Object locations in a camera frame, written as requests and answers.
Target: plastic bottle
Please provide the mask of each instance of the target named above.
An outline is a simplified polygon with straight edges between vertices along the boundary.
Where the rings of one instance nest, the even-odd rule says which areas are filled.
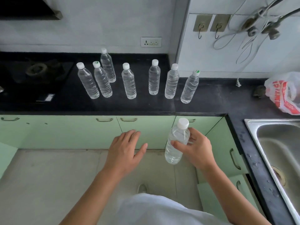
[[[102,54],[100,57],[100,61],[101,61],[102,67],[105,70],[110,83],[114,83],[115,82],[115,70],[113,67],[112,57],[107,53],[106,48],[102,48],[101,53]]]
[[[90,71],[88,71],[82,62],[76,64],[78,68],[78,76],[91,99],[96,99],[100,96],[99,90],[93,79]]]
[[[165,151],[165,158],[170,164],[177,164],[182,157],[182,152],[178,151],[171,145],[171,140],[177,140],[186,145],[190,138],[188,125],[189,121],[186,118],[182,117],[178,120],[177,126],[174,126],[169,133]]]
[[[106,72],[103,68],[101,68],[99,61],[94,61],[93,66],[95,68],[94,76],[100,88],[101,94],[106,98],[111,97],[113,95],[113,91],[110,86]]]
[[[171,70],[168,72],[167,83],[165,89],[165,97],[172,99],[175,96],[177,84],[179,80],[178,64],[172,64]]]
[[[152,66],[149,69],[149,93],[156,95],[159,89],[160,67],[158,66],[158,60],[152,60]]]
[[[199,84],[199,70],[194,70],[193,74],[189,76],[185,83],[185,88],[183,89],[183,92],[181,94],[181,102],[183,103],[189,103],[193,95],[198,87]]]
[[[135,88],[135,82],[134,82],[134,74],[130,70],[128,63],[123,64],[123,69],[124,70],[122,72],[122,78],[125,87],[125,92],[127,98],[131,100],[137,96],[137,90]]]

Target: bottle cap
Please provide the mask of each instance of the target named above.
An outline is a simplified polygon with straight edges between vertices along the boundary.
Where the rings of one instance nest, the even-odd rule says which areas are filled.
[[[94,68],[99,68],[100,67],[100,62],[99,61],[94,61],[93,66],[94,66]]]
[[[185,130],[188,128],[188,125],[189,125],[189,121],[185,117],[182,117],[178,120],[178,123],[177,123],[178,128]]]
[[[158,60],[157,59],[153,59],[152,60],[152,65],[153,66],[158,66]]]
[[[101,53],[106,54],[107,53],[107,49],[106,48],[101,48]]]
[[[172,67],[171,67],[172,70],[178,70],[178,64],[172,64]]]
[[[123,63],[123,69],[128,70],[129,64],[127,62]]]
[[[194,70],[193,71],[193,75],[194,76],[199,76],[199,74],[200,74],[200,70]]]
[[[82,62],[78,62],[76,66],[78,69],[84,69],[84,64]]]

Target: forearm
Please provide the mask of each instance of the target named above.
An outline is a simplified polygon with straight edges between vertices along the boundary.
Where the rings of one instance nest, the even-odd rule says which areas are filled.
[[[120,178],[102,170],[60,225],[95,225]]]
[[[229,222],[234,225],[270,225],[217,165],[204,171],[203,174],[219,200]]]

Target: person's left arm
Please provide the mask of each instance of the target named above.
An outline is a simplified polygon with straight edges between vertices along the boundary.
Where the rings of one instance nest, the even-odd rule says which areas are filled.
[[[115,187],[139,164],[146,152],[147,143],[134,155],[140,134],[130,130],[114,138],[103,169],[59,225],[95,225],[98,222]]]

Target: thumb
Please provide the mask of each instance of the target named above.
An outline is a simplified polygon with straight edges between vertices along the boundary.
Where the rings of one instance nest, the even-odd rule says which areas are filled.
[[[143,158],[146,149],[148,147],[148,144],[145,143],[141,146],[140,150],[133,156],[133,160],[136,164],[139,164],[139,162],[141,161],[141,159]]]
[[[185,153],[187,150],[187,146],[177,140],[171,140],[171,145],[182,153]]]

